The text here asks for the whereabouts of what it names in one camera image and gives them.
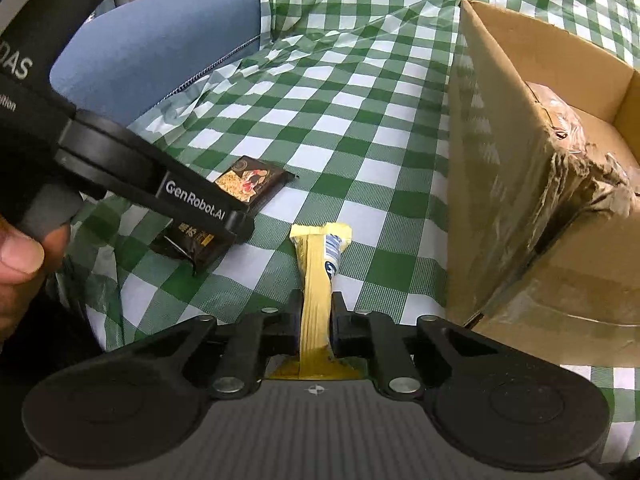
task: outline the cardboard box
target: cardboard box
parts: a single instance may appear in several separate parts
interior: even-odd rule
[[[447,316],[552,362],[640,366],[640,74],[517,12],[463,0],[460,20]],[[526,82],[578,113],[583,152]]]

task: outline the yellow wrapper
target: yellow wrapper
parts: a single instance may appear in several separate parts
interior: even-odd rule
[[[335,359],[329,346],[331,278],[337,274],[340,254],[351,243],[351,227],[327,223],[322,227],[292,225],[289,237],[296,247],[305,284],[300,323],[300,359],[286,361],[274,379],[341,380],[361,374]]]

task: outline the brown snack wrapper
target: brown snack wrapper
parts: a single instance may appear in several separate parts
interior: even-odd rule
[[[250,156],[243,155],[216,180],[220,189],[246,203],[245,212],[254,216],[277,192],[296,176]],[[186,259],[196,274],[223,256],[231,247],[184,222],[172,222],[158,235],[151,248],[171,258]]]

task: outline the blue cushion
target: blue cushion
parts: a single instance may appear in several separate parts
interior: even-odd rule
[[[259,34],[259,0],[137,0],[84,24],[50,81],[126,126],[238,47],[251,42],[216,67],[256,52]]]

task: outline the checkered tablecloth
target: checkered tablecloth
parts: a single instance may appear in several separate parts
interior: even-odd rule
[[[630,64],[640,59],[640,0],[485,1],[547,20]],[[300,179],[257,216],[249,243],[196,277],[187,263],[149,249],[167,219],[115,196],[87,206],[57,276],[63,301],[86,313],[107,349],[203,312],[231,322],[243,310],[282,306],[300,286],[292,222],[337,220],[353,227],[334,281],[348,307],[404,323],[442,314],[446,83],[458,2],[261,0],[260,52],[132,127],[211,180],[240,155]],[[603,388],[614,410],[604,462],[637,456],[636,370],[575,370]]]

